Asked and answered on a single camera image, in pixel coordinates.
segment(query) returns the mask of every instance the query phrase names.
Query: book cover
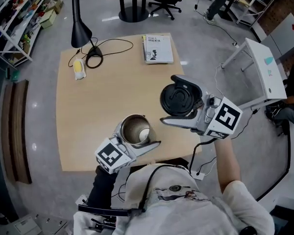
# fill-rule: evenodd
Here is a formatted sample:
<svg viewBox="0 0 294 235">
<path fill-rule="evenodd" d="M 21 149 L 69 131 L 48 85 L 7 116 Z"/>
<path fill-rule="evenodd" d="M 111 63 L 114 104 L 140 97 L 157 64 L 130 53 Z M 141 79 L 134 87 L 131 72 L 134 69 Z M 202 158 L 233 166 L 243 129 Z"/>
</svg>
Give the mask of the book cover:
<svg viewBox="0 0 294 235">
<path fill-rule="evenodd" d="M 143 41 L 146 63 L 173 63 L 170 36 L 146 35 Z"/>
</svg>

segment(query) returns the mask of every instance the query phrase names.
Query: black desk lamp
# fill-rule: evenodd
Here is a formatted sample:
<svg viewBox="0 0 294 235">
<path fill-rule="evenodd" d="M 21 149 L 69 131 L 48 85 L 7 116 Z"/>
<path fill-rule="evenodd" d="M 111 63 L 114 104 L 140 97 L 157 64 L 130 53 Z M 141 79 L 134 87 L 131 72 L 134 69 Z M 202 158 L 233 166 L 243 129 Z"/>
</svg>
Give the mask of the black desk lamp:
<svg viewBox="0 0 294 235">
<path fill-rule="evenodd" d="M 79 0 L 72 0 L 72 8 L 73 8 L 73 30 L 72 30 L 72 39 L 71 45 L 74 48 L 81 48 L 89 41 L 92 44 L 92 48 L 89 50 L 87 57 L 86 57 L 86 65 L 89 68 L 97 68 L 103 62 L 103 56 L 101 50 L 95 46 L 92 42 L 92 32 L 91 30 L 83 23 L 82 19 L 80 18 L 80 10 L 79 10 Z M 88 66 L 88 60 L 93 57 L 101 57 L 101 61 L 97 66 L 90 67 Z"/>
</svg>

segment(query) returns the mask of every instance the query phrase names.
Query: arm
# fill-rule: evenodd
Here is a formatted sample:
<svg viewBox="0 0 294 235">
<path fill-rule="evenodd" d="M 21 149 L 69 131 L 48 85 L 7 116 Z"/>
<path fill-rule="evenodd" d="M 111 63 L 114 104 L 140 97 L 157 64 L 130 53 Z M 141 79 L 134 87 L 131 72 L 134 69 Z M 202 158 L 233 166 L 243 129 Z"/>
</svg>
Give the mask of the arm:
<svg viewBox="0 0 294 235">
<path fill-rule="evenodd" d="M 235 158 L 230 138 L 215 141 L 217 170 L 224 202 L 245 224 L 254 227 L 258 235 L 273 235 L 270 214 L 253 198 L 240 181 L 240 166 Z"/>
<path fill-rule="evenodd" d="M 218 180 L 223 193 L 228 184 L 235 180 L 241 180 L 240 166 L 233 152 L 230 138 L 216 140 Z"/>
<path fill-rule="evenodd" d="M 286 104 L 294 104 L 294 96 L 288 96 L 288 98 L 284 99 L 283 102 Z"/>
</svg>

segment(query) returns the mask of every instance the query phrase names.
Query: yellow object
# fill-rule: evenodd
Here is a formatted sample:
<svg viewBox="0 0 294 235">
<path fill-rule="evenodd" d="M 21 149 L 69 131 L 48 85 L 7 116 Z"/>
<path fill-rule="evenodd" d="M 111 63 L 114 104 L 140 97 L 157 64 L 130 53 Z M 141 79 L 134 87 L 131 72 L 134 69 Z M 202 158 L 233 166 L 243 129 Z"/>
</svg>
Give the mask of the yellow object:
<svg viewBox="0 0 294 235">
<path fill-rule="evenodd" d="M 74 71 L 75 72 L 82 72 L 83 71 L 83 67 L 80 61 L 76 61 L 74 62 Z"/>
</svg>

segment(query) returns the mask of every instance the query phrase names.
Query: gray floor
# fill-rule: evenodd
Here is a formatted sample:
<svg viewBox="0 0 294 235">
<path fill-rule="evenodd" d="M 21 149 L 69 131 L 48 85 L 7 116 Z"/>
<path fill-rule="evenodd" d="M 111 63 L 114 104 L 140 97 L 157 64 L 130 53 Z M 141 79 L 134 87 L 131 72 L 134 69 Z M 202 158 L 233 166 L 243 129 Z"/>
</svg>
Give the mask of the gray floor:
<svg viewBox="0 0 294 235">
<path fill-rule="evenodd" d="M 198 0 L 178 3 L 182 13 L 172 10 L 175 20 L 160 10 L 156 17 L 140 23 L 125 23 L 117 18 L 119 0 L 80 0 L 81 17 L 100 40 L 155 32 L 170 32 L 175 42 L 186 75 L 197 78 L 207 88 L 221 95 L 215 82 L 215 67 L 234 51 L 233 41 L 220 28 L 208 25 L 194 11 Z M 211 1 L 200 0 L 198 11 L 204 12 Z M 254 39 L 244 26 L 223 21 L 216 16 L 218 25 L 225 28 L 238 43 L 245 37 Z M 48 213 L 72 219 L 76 211 L 75 200 L 88 194 L 92 188 L 94 172 L 63 172 L 61 169 L 56 132 L 56 84 L 60 52 L 71 48 L 71 0 L 64 0 L 64 7 L 54 25 L 41 31 L 33 51 L 33 62 L 21 67 L 21 79 L 30 81 L 27 95 L 25 135 L 27 157 L 33 183 L 8 184 L 14 204 L 20 215 L 26 211 Z M 259 91 L 257 73 L 253 67 L 245 73 L 240 68 L 248 62 L 247 54 L 240 54 L 226 70 L 217 73 L 218 87 L 235 103 L 255 98 Z M 244 112 L 238 132 L 247 123 L 251 111 Z M 277 137 L 278 130 L 269 123 L 261 109 L 252 117 L 248 127 L 233 140 L 235 153 L 242 170 L 242 180 L 254 197 L 265 192 L 285 171 L 287 165 L 287 138 Z M 196 156 L 193 168 L 215 155 L 212 145 L 203 147 Z M 207 173 L 211 164 L 203 167 Z M 128 169 L 121 171 L 117 185 L 122 184 Z M 220 195 L 217 172 L 214 167 L 202 182 L 200 189 L 206 194 Z M 121 202 L 115 197 L 113 205 Z"/>
</svg>

